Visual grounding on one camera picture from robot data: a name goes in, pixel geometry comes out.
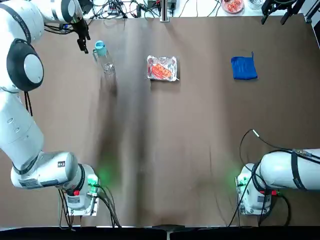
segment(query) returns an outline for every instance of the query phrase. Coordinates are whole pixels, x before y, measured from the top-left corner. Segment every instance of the food package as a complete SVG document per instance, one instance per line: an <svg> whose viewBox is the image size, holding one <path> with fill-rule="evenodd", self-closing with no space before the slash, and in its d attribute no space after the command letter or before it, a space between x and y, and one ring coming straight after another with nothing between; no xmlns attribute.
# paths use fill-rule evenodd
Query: food package
<svg viewBox="0 0 320 240"><path fill-rule="evenodd" d="M178 62L174 56L155 57L149 55L146 59L147 78L150 80L174 82L178 81Z"/></svg>

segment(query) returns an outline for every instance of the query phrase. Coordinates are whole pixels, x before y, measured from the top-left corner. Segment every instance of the clear container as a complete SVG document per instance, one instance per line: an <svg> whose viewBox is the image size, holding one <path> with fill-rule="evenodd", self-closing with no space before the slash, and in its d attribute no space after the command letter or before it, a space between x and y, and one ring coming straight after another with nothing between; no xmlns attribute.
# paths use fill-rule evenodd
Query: clear container
<svg viewBox="0 0 320 240"><path fill-rule="evenodd" d="M101 77L112 92L117 91L116 67L105 43L101 40L95 43L93 57L101 71Z"/></svg>
<svg viewBox="0 0 320 240"><path fill-rule="evenodd" d="M248 0L248 5L252 10L261 10L265 0Z"/></svg>

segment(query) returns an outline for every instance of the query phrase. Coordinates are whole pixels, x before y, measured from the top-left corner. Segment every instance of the white cable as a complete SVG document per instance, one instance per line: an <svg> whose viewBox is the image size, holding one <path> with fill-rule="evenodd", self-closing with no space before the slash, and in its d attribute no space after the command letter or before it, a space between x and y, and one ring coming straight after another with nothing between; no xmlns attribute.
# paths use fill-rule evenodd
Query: white cable
<svg viewBox="0 0 320 240"><path fill-rule="evenodd" d="M256 132L256 130L252 129L252 132L253 132L258 138L260 138L260 135Z"/></svg>

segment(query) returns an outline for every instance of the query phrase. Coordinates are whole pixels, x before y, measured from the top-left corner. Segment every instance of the blue bottle cap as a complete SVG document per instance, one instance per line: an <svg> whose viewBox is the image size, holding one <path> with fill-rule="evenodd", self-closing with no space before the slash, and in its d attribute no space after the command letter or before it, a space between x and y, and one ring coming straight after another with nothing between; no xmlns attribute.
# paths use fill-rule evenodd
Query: blue bottle cap
<svg viewBox="0 0 320 240"><path fill-rule="evenodd" d="M101 40L96 41L95 45L94 45L94 49L96 54L98 54L98 56L105 56L107 53L107 47L105 45L105 43Z"/></svg>

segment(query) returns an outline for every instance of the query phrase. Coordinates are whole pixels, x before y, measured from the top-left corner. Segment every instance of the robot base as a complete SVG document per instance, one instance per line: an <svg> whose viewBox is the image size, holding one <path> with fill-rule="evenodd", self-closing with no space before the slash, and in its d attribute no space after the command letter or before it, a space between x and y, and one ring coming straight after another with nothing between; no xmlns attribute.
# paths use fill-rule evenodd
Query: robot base
<svg viewBox="0 0 320 240"><path fill-rule="evenodd" d="M92 193L93 189L95 193L98 193L98 189L96 187L89 186L88 183L92 179L97 179L98 184L98 177L92 167L87 164L83 164L82 166L85 171L84 184L80 190L79 196L70 197L66 195L68 211L70 215L73 216L97 216L99 199L88 195L88 193Z"/></svg>
<svg viewBox="0 0 320 240"><path fill-rule="evenodd" d="M248 163L247 167L249 169L252 169L253 164ZM266 214L270 210L271 195L265 196L262 193L260 193L258 190L256 190L252 180L249 181L251 174L252 174L251 171L249 171L244 166L240 175L235 178L235 189L236 189L238 204L242 195L244 194L242 201L239 205L239 211L242 215L261 215L264 198L266 197L264 210L262 213L262 214Z"/></svg>

